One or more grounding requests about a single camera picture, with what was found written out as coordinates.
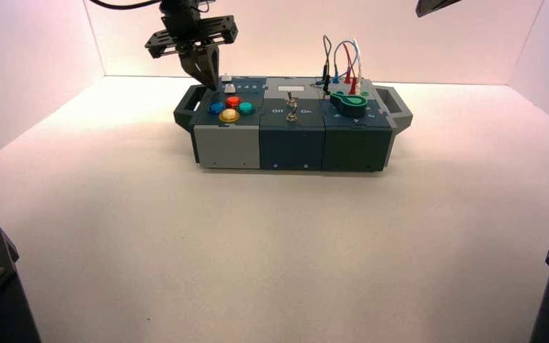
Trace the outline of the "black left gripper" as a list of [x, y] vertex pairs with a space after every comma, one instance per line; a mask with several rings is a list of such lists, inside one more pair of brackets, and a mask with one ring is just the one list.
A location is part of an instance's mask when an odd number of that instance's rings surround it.
[[215, 90], [219, 79], [219, 46], [233, 44], [238, 35], [234, 17], [196, 17], [190, 21], [163, 16], [162, 21], [165, 29], [152, 34], [144, 45], [152, 58], [179, 54], [183, 70], [201, 85]]

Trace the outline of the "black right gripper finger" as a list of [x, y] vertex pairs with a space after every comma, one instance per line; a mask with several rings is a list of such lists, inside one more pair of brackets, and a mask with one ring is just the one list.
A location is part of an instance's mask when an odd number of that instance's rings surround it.
[[417, 17], [423, 17], [434, 11], [445, 7], [445, 0], [419, 0], [417, 2], [415, 13]]
[[459, 1], [461, 0], [419, 0], [417, 2], [417, 17], [427, 16]]

